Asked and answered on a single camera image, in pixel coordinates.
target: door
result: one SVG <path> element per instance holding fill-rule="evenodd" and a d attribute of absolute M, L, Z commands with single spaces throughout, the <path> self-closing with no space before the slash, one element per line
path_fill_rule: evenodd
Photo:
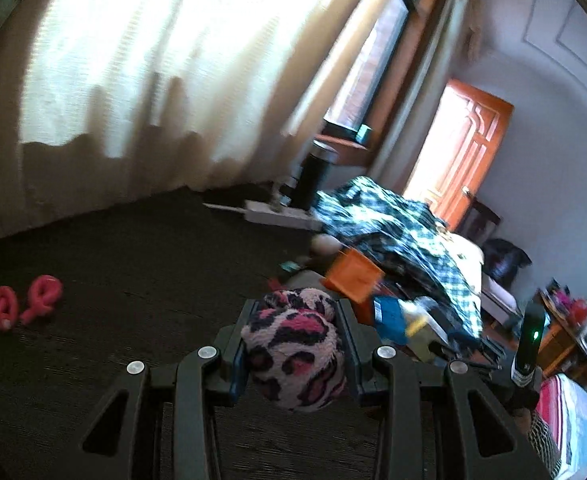
<path fill-rule="evenodd" d="M 489 171 L 512 111 L 496 96 L 449 81 L 403 196 L 429 203 L 454 230 Z"/>

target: wooden window frame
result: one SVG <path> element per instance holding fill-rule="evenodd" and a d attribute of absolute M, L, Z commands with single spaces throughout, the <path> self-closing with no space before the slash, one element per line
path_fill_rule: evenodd
<path fill-rule="evenodd" d="M 373 101 L 365 115 L 364 124 L 371 128 L 364 144 L 353 140 L 341 139 L 328 135 L 333 124 L 327 124 L 316 138 L 334 148 L 338 154 L 337 166 L 368 167 L 378 152 L 386 133 L 385 127 L 398 100 L 403 83 L 407 80 L 410 69 L 416 64 L 419 47 L 429 38 L 428 25 L 434 17 L 438 0 L 415 0 L 409 9 L 407 22 L 387 63 L 381 82 L 374 94 Z"/>

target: striped bedding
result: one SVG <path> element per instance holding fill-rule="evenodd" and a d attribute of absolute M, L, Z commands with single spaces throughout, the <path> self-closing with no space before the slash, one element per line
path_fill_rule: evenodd
<path fill-rule="evenodd" d="M 587 472 L 587 392 L 558 374 L 542 385 L 536 410 L 560 449 L 562 467 L 557 480 L 582 476 Z"/>

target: wooden desk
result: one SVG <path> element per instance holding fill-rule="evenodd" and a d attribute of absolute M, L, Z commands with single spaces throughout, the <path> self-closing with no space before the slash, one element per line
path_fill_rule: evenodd
<path fill-rule="evenodd" d="M 551 317 L 551 325 L 542 338 L 538 352 L 538 366 L 542 368 L 542 373 L 545 377 L 564 373 L 581 386 L 587 386 L 587 350 L 583 342 L 547 295 L 538 290 L 532 301 L 543 304 Z"/>

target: white power strip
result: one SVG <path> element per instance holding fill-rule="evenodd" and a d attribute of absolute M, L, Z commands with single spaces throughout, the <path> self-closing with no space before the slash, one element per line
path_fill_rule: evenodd
<path fill-rule="evenodd" d="M 282 211 L 276 212 L 269 204 L 253 200 L 247 200 L 245 204 L 245 220 L 257 224 L 279 225 L 308 231 L 322 229 L 322 222 L 313 213 L 293 207 L 283 207 Z"/>

